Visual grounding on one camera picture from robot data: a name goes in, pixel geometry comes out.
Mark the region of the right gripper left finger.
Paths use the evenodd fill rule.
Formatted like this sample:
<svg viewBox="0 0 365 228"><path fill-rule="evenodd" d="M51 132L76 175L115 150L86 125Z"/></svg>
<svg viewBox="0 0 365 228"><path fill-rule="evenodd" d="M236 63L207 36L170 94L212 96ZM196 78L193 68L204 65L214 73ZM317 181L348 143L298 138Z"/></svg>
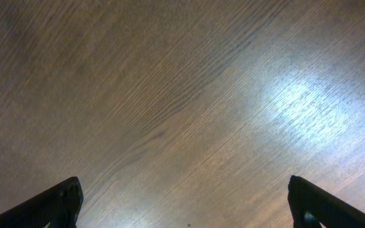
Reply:
<svg viewBox="0 0 365 228"><path fill-rule="evenodd" d="M76 228L83 200L79 179L70 177L0 214L0 227Z"/></svg>

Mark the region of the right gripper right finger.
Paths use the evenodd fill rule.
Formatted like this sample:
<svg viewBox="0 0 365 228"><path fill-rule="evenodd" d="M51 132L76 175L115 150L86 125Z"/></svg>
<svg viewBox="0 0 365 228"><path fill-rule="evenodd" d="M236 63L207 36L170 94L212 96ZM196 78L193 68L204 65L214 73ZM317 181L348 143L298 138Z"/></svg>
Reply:
<svg viewBox="0 0 365 228"><path fill-rule="evenodd" d="M365 213L299 176L290 177L288 203L294 228L365 228Z"/></svg>

